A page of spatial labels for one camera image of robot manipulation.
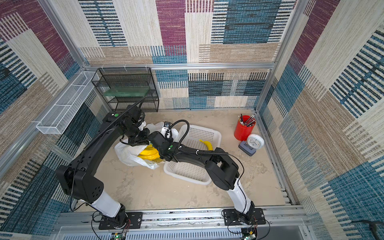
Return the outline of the white plastic bag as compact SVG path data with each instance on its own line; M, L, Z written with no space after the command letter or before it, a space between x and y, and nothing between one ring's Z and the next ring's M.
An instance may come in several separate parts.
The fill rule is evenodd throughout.
M145 128L148 128L150 130L150 133L153 133L156 131L161 132L163 125L164 125L164 122L159 122L155 125L146 124ZM174 140L179 136L178 130L173 128L172 128L172 134L173 134ZM141 153L147 146L141 145L141 146L132 147L123 143L118 143L115 146L115 152L119 160L129 167L143 166L143 167L147 167L149 169L154 170L160 166L160 163L155 163L149 160L143 160L138 157L139 153Z

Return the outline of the white perforated plastic basket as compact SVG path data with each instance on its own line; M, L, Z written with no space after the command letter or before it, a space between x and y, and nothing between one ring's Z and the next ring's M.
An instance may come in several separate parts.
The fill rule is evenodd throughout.
M175 139L179 142L181 137L187 133L182 141L184 149L176 155L177 161L166 162L164 172L174 178L184 180L193 184L209 185L212 180L205 169L204 161L208 160L210 155L197 155L196 151L208 151L207 147L200 142L209 141L213 149L219 148L222 140L222 134L219 131L200 127L196 125L183 125L179 136Z

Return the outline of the yellow banana cluster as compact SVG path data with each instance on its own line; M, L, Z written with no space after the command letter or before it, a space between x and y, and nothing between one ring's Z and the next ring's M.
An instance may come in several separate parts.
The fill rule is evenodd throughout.
M159 151L152 145L148 145L141 153L139 153L138 157L143 160L149 160L155 163L161 163L163 161L160 158Z

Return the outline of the yellow banana bunch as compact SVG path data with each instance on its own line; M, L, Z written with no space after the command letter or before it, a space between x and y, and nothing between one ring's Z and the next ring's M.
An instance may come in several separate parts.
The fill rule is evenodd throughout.
M212 144L209 141L200 140L200 142L203 143L207 147L208 151L214 150Z

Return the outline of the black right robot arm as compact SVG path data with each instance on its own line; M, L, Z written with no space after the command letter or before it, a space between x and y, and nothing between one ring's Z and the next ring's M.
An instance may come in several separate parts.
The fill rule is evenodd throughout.
M179 142L166 139L159 132L151 133L148 140L158 150L161 159L204 168L212 182L230 196L238 212L238 221L242 224L250 224L253 221L255 205L246 195L241 185L242 174L239 173L239 166L229 153L221 148L213 151L189 148Z

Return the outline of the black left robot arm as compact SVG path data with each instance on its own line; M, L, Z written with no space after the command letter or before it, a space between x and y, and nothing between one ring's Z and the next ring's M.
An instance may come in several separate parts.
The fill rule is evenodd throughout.
M147 143L149 130L144 129L145 113L136 105L124 112L109 112L97 135L67 166L56 170L56 177L63 192L76 200L82 200L102 214L102 223L108 229L124 228L128 221L125 206L115 201L104 190L104 183L95 177L104 156L117 139L128 138L128 144Z

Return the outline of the green board on shelf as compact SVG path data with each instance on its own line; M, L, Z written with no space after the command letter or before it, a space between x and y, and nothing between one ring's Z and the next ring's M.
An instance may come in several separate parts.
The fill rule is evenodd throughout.
M105 97L144 97L148 92L149 87L115 87L103 93Z

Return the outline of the red pen cup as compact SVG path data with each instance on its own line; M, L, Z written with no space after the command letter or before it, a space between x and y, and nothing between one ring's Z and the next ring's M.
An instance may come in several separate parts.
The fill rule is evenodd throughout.
M252 133L254 126L251 126L251 127L241 126L239 123L239 120L238 120L237 125L236 125L236 129L234 132L235 138L239 141L245 141L247 139L247 137Z

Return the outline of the pens in cup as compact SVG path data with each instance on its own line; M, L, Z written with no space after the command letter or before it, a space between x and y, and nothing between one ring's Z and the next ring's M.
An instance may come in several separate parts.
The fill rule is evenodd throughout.
M255 115L245 116L241 114L239 116L239 123L241 126L244 126L244 127L254 126L256 123Z

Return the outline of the white round clock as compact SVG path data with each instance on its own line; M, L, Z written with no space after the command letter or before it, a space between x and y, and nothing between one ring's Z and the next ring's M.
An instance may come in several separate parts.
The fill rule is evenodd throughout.
M239 148L248 156L253 156L257 150L265 145L264 139L256 134L250 134L245 141L239 144Z

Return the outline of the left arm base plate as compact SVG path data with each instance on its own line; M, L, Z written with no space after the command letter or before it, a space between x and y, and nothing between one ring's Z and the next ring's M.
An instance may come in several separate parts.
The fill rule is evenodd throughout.
M118 213L116 217L102 216L99 230L139 229L142 224L143 212Z

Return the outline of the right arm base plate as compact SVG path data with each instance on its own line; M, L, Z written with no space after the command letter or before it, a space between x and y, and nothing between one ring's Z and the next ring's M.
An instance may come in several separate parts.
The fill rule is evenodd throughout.
M235 209L222 210L226 226L239 226L239 225L265 225L267 223L263 209L250 208L246 214L242 214Z

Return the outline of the aluminium front rail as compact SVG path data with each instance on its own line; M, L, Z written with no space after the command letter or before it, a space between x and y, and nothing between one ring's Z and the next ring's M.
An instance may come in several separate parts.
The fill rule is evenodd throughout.
M315 230L302 206L263 206L264 224L238 225L224 218L227 208L138 210L131 225L100 229L101 216L92 212L64 213L52 240L240 240L256 228L258 240L315 240Z

